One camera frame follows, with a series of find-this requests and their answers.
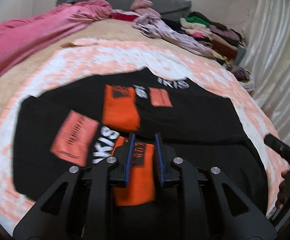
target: pink fabric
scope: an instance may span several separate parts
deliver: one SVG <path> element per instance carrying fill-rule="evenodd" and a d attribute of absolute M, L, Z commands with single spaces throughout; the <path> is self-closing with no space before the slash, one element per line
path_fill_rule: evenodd
<path fill-rule="evenodd" d="M 135 11 L 139 8 L 147 8 L 152 7 L 153 3 L 149 0 L 134 0 L 133 4 L 131 5 L 131 11 Z"/>
<path fill-rule="evenodd" d="M 140 14 L 140 15 L 144 15 L 146 13 L 152 13 L 152 14 L 156 15 L 157 17 L 161 18 L 161 15 L 152 8 L 139 8 L 139 9 L 136 9 L 135 12 Z"/>
<path fill-rule="evenodd" d="M 63 3 L 48 13 L 0 24 L 0 76 L 29 55 L 111 13 L 107 1 L 90 0 Z"/>
<path fill-rule="evenodd" d="M 200 34 L 200 33 L 194 33 L 193 35 L 192 35 L 192 37 L 193 38 L 205 38 L 202 34 Z"/>

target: black fabric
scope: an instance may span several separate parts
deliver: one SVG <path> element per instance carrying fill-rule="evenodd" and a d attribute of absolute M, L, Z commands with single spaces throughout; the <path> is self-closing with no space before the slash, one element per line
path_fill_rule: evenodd
<path fill-rule="evenodd" d="M 206 42 L 210 42 L 212 43 L 213 41 L 210 40 L 208 37 L 204 37 L 204 38 L 194 38 L 195 41 L 206 41 Z"/>
<path fill-rule="evenodd" d="M 215 58 L 215 61 L 217 61 L 220 65 L 223 65 L 226 63 L 224 59 L 220 59 L 220 58 Z"/>
<path fill-rule="evenodd" d="M 161 19 L 168 27 L 170 27 L 172 30 L 178 33 L 186 34 L 186 32 L 181 28 L 180 22 L 168 20 L 168 19 Z"/>
<path fill-rule="evenodd" d="M 147 98 L 136 96 L 141 117 L 138 139 L 152 142 L 153 135 L 161 132 L 165 143 L 174 147 L 179 156 L 201 168 L 218 166 L 266 213 L 266 172 L 230 99 L 212 94 L 189 79 L 163 80 L 147 68 L 87 77 L 45 92 L 39 98 L 26 99 L 19 113 L 13 149 L 13 180 L 18 192 L 37 200 L 73 165 L 49 151 L 53 139 L 70 109 L 101 122 L 106 84 L 133 86 L 146 92 Z M 173 108 L 153 107 L 149 87 L 166 89 Z M 88 151 L 88 165 L 93 165 L 99 131 L 100 127 Z M 166 235 L 176 239 L 176 214 L 174 189 L 158 192 L 156 200 L 150 203 L 115 207 L 115 236 L 130 239 L 139 236 L 143 228 L 150 228 L 144 239 Z"/>
<path fill-rule="evenodd" d="M 235 30 L 233 30 L 233 29 L 231 29 L 234 33 L 236 33 L 237 35 L 238 35 L 238 37 L 239 37 L 239 39 L 240 39 L 240 41 L 242 41 L 243 40 L 243 37 L 241 36 L 241 34 L 240 33 L 238 33 L 238 32 L 236 32 Z"/>
<path fill-rule="evenodd" d="M 227 38 L 227 37 L 225 37 L 225 36 L 222 36 L 222 35 L 220 35 L 220 34 L 218 34 L 218 33 L 215 33 L 216 35 L 218 35 L 219 37 L 221 37 L 222 39 L 224 39 L 226 42 L 228 42 L 230 45 L 232 45 L 232 46 L 234 46 L 234 47 L 238 47 L 238 45 L 239 45 L 239 41 L 234 41 L 234 40 L 232 40 L 232 39 L 230 39 L 230 38 Z"/>

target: purple clothing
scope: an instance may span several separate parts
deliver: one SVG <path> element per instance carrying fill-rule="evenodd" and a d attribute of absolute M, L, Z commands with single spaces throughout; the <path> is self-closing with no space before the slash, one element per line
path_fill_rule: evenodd
<path fill-rule="evenodd" d="M 133 28 L 141 30 L 149 38 L 162 38 L 198 56 L 213 58 L 210 48 L 198 43 L 187 34 L 173 31 L 159 17 L 152 13 L 146 13 L 136 18 L 133 21 Z"/>
<path fill-rule="evenodd" d="M 232 30 L 227 30 L 227 31 L 221 31 L 219 29 L 216 28 L 216 26 L 214 25 L 210 25 L 210 30 L 212 33 L 215 33 L 215 34 L 219 34 L 221 36 L 224 36 L 226 38 L 229 38 L 229 39 L 232 39 L 233 41 L 240 41 L 240 38 L 239 36 L 234 33 Z"/>

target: green fabric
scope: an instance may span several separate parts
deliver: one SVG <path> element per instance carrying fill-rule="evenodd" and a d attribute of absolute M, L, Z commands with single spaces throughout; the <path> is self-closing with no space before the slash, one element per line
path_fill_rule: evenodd
<path fill-rule="evenodd" d="M 208 28 L 210 26 L 210 24 L 196 16 L 192 16 L 192 17 L 186 17 L 185 20 L 189 23 L 200 23 L 203 25 L 206 25 L 206 27 Z"/>

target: orange graphic print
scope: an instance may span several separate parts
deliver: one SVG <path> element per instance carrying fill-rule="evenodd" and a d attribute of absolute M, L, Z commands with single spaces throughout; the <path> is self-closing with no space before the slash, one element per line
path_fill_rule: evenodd
<path fill-rule="evenodd" d="M 85 166 L 88 147 L 98 124 L 87 116 L 71 111 L 58 131 L 50 151 L 60 159 Z"/>
<path fill-rule="evenodd" d="M 137 131 L 141 119 L 131 87 L 105 86 L 102 123 L 120 132 Z"/>
<path fill-rule="evenodd" d="M 115 148 L 127 142 L 119 137 Z M 154 145 L 142 142 L 135 143 L 134 163 L 129 186 L 113 188 L 117 206 L 136 206 L 155 200 L 155 185 L 152 173 Z"/>
<path fill-rule="evenodd" d="M 149 88 L 150 101 L 153 106 L 173 107 L 168 92 L 161 88 Z"/>

